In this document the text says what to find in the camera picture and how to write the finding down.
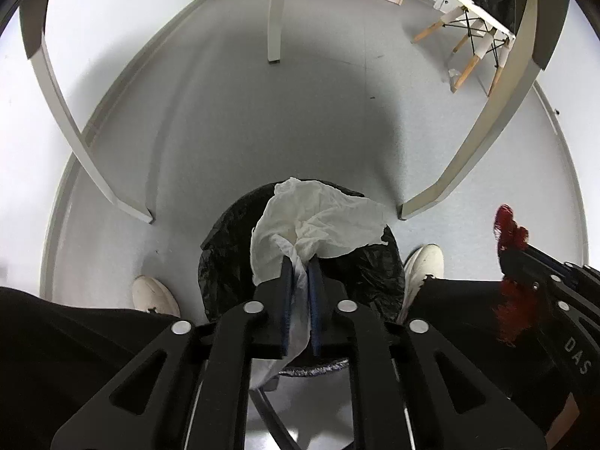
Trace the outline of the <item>red mesh net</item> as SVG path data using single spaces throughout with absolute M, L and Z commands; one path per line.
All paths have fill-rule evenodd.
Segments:
M 529 247 L 529 232 L 518 225 L 513 208 L 501 205 L 493 225 L 497 256 L 502 272 L 502 303 L 494 309 L 499 339 L 513 344 L 522 332 L 532 328 L 539 315 L 539 295 L 534 282 L 523 270 L 523 255 Z

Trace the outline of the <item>white tissue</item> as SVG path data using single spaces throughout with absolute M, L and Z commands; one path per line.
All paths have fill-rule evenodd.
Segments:
M 278 375 L 304 351 L 310 337 L 306 268 L 313 257 L 330 259 L 358 248 L 383 245 L 386 209 L 369 198 L 351 196 L 316 180 L 291 177 L 274 186 L 274 196 L 250 238 L 253 283 L 277 278 L 283 259 L 293 267 L 296 288 L 286 334 L 287 354 L 280 361 L 262 355 L 252 361 L 249 387 L 257 389 Z

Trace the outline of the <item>black trash bin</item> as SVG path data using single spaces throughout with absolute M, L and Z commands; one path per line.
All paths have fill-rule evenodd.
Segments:
M 281 360 L 257 358 L 250 386 L 277 375 L 311 377 L 335 372 L 345 360 L 302 361 L 310 335 L 308 263 L 319 262 L 327 278 L 344 285 L 349 298 L 374 307 L 394 322 L 403 307 L 405 274 L 387 208 L 333 183 L 289 178 L 238 199 L 217 220 L 201 245 L 198 285 L 205 315 L 216 322 L 253 299 L 256 288 L 292 263 L 290 346 Z

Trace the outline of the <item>white right shoe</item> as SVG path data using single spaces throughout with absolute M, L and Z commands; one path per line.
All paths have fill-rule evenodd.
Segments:
M 442 278 L 444 275 L 443 250 L 435 244 L 424 245 L 408 258 L 405 267 L 405 290 L 397 323 L 403 324 L 408 311 L 421 290 L 426 278 Z

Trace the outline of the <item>white shoe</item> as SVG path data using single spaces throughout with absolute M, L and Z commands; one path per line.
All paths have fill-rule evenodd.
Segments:
M 171 291 L 154 277 L 140 275 L 131 285 L 133 307 L 137 311 L 179 318 L 180 308 Z
M 443 250 L 435 244 L 424 245 L 408 258 L 405 267 L 405 290 L 397 323 L 403 324 L 408 311 L 421 290 L 426 278 L 442 278 L 444 275 Z

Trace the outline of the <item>white left shoe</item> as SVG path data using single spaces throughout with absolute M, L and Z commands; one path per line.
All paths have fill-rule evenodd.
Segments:
M 154 277 L 140 275 L 131 285 L 133 307 L 137 311 L 179 318 L 180 308 L 171 291 Z

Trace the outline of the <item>white chair wooden legs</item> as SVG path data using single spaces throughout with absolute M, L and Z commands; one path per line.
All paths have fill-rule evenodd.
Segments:
M 443 13 L 439 20 L 426 27 L 421 33 L 416 34 L 412 39 L 412 43 L 420 42 L 443 27 L 464 29 L 464 37 L 454 46 L 453 53 L 456 54 L 464 44 L 469 42 L 472 48 L 472 57 L 463 72 L 450 85 L 450 89 L 455 93 L 485 56 L 491 54 L 495 66 L 492 83 L 487 92 L 487 96 L 491 96 L 500 81 L 504 67 L 507 65 L 507 59 L 514 46 L 516 35 L 473 0 L 457 0 L 457 2 L 459 3 L 458 6 L 447 13 Z

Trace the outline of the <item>round wooden table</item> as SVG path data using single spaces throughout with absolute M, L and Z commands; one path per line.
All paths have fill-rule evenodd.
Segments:
M 97 189 L 122 212 L 150 224 L 153 222 L 150 211 L 119 196 L 103 176 L 61 93 L 45 42 L 48 1 L 1 0 L 1 21 L 8 23 L 13 13 L 19 15 L 25 54 L 33 66 L 40 91 L 76 159 Z M 397 216 L 402 221 L 426 212 L 446 199 L 500 137 L 540 71 L 547 67 L 563 30 L 567 6 L 569 0 L 525 0 L 513 50 L 485 107 L 440 177 L 431 186 L 397 206 Z

